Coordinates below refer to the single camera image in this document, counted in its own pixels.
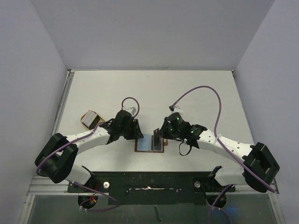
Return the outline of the brown leather card holder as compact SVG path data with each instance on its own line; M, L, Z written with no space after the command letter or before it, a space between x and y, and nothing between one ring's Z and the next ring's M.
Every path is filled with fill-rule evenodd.
M164 147L168 146L168 140L159 137L159 143L154 145L154 135L145 134L142 139L135 140L134 151L138 153L164 153Z

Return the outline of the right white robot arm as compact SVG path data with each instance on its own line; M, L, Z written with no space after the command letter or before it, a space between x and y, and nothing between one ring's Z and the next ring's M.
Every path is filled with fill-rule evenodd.
M240 165L238 169L220 168L209 177L209 188L214 191L226 185L247 184L261 193L275 192L271 183L280 166L263 143L251 145L225 138L204 126L191 125L183 120L179 112L164 118L159 135L167 140L181 141L190 147L214 152Z

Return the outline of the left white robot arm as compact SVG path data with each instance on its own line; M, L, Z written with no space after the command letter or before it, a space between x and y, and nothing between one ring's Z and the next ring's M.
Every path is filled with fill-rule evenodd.
M75 164L78 154L97 146L108 145L120 137L126 140L142 139L137 110L134 107L120 110L115 118L97 124L92 130L64 136L51 136L35 160L36 173L50 178L54 183L67 180L78 183L85 192L93 190L95 180L86 168Z

